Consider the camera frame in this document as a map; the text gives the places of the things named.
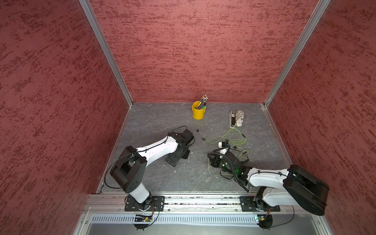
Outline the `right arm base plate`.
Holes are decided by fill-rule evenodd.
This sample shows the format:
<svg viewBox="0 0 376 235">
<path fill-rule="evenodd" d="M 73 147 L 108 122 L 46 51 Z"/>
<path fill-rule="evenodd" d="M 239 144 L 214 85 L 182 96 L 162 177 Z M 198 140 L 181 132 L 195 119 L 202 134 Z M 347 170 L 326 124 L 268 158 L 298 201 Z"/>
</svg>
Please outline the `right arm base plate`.
<svg viewBox="0 0 376 235">
<path fill-rule="evenodd" d="M 241 196 L 240 206 L 243 212 L 280 212 L 279 206 L 270 206 L 263 199 L 254 196 Z"/>
</svg>

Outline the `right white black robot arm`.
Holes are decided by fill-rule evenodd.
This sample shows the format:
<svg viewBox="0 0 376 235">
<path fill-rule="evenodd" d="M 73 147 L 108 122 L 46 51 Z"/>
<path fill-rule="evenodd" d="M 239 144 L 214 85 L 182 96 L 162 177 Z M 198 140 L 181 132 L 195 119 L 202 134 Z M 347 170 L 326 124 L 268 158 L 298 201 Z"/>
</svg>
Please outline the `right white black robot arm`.
<svg viewBox="0 0 376 235">
<path fill-rule="evenodd" d="M 230 174 L 230 179 L 246 192 L 258 188 L 245 206 L 260 212 L 278 206 L 299 206 L 311 214 L 325 214 L 330 188 L 324 181 L 295 164 L 287 169 L 257 169 L 240 161 L 231 151 L 230 147 L 221 147 L 207 157 L 210 166 Z"/>
</svg>

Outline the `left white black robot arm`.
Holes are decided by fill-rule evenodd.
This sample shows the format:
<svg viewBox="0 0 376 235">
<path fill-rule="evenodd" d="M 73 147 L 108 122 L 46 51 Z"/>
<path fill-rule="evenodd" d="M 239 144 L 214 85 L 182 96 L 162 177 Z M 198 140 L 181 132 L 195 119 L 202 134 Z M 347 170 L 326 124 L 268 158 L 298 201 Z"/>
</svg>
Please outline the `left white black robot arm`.
<svg viewBox="0 0 376 235">
<path fill-rule="evenodd" d="M 166 162 L 175 167 L 180 159 L 187 159 L 195 137 L 188 129 L 182 133 L 170 132 L 162 140 L 145 147 L 126 147 L 110 168 L 110 175 L 119 187 L 128 194 L 126 209 L 132 211 L 153 211 L 164 203 L 164 197 L 152 196 L 143 184 L 146 168 L 154 161 L 166 156 Z"/>
</svg>

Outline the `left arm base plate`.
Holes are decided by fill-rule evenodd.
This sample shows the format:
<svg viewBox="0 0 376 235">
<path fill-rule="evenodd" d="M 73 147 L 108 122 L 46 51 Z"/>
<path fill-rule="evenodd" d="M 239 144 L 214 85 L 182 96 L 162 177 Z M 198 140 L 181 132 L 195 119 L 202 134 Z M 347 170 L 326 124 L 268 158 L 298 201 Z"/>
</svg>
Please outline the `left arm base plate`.
<svg viewBox="0 0 376 235">
<path fill-rule="evenodd" d="M 124 210 L 126 212 L 153 212 L 154 210 L 163 211 L 165 197 L 149 196 L 143 203 L 139 203 L 134 197 L 126 197 Z"/>
</svg>

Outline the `green wired earphones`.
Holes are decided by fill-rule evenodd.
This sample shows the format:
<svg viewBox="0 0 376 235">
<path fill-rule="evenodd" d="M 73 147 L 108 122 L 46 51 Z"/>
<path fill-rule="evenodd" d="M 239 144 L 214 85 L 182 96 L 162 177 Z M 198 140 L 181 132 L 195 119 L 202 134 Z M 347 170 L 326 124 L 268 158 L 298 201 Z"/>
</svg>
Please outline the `green wired earphones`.
<svg viewBox="0 0 376 235">
<path fill-rule="evenodd" d="M 229 173 L 229 174 L 231 174 L 231 175 L 233 175 L 234 176 L 234 174 L 236 174 L 236 176 L 238 176 L 238 177 L 241 177 L 241 176 L 243 176 L 244 175 L 244 173 L 245 173 L 245 170 L 246 170 L 246 163 L 248 163 L 249 162 L 249 158 L 248 157 L 245 157 L 244 156 L 244 154 L 243 153 L 241 153 L 239 156 L 237 156 L 238 157 L 238 159 L 243 163 L 243 165 L 244 165 L 244 170 L 242 171 L 242 173 Z"/>
<path fill-rule="evenodd" d="M 217 144 L 220 142 L 228 142 L 230 145 L 241 146 L 247 143 L 247 138 L 245 135 L 238 130 L 237 128 L 229 128 L 223 135 L 216 136 L 213 138 L 206 137 L 202 132 L 198 129 L 196 130 L 198 134 L 200 134 L 201 139 L 209 144 Z"/>
</svg>

